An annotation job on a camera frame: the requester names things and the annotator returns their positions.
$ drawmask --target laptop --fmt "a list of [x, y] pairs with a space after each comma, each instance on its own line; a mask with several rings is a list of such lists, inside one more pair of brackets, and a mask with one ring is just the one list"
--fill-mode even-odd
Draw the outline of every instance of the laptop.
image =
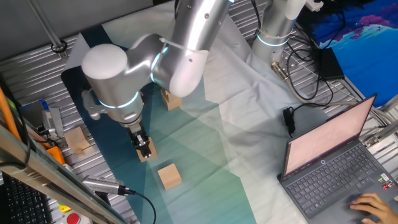
[[395, 180], [358, 139], [376, 95], [289, 141], [280, 183], [309, 223], [361, 223], [376, 217], [349, 208], [375, 192], [397, 209]]

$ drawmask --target laptop keyboard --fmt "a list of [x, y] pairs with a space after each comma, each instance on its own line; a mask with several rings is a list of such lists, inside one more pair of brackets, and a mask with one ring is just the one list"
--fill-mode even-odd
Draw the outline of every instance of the laptop keyboard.
[[309, 175], [287, 186], [307, 216], [350, 187], [370, 182], [368, 177], [377, 171], [377, 163], [356, 146]]

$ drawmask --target touchpad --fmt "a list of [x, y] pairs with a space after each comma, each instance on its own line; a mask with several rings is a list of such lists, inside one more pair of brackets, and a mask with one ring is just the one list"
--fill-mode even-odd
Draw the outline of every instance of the touchpad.
[[370, 214], [368, 212], [352, 210], [349, 208], [351, 202], [359, 196], [361, 196], [361, 193], [356, 189], [350, 196], [341, 199], [329, 208], [331, 215], [337, 223], [359, 224], [362, 223], [362, 219], [369, 217]]

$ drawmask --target power adapter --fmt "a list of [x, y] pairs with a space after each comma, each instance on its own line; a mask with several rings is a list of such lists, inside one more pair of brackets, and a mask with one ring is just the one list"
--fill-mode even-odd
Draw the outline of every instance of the power adapter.
[[332, 48], [319, 49], [314, 61], [322, 81], [344, 79], [344, 73]]

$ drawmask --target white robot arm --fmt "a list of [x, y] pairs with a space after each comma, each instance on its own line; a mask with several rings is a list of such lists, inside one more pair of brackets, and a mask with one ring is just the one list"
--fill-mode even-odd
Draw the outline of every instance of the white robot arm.
[[[93, 47], [82, 69], [101, 105], [91, 91], [82, 93], [93, 119], [100, 113], [128, 128], [131, 140], [143, 157], [150, 157], [149, 139], [140, 125], [143, 102], [139, 90], [155, 82], [171, 94], [184, 97], [199, 84], [208, 52], [233, 0], [180, 0], [170, 39], [147, 34], [127, 51], [111, 44]], [[263, 17], [254, 53], [271, 58], [281, 49], [305, 0], [274, 0]]]

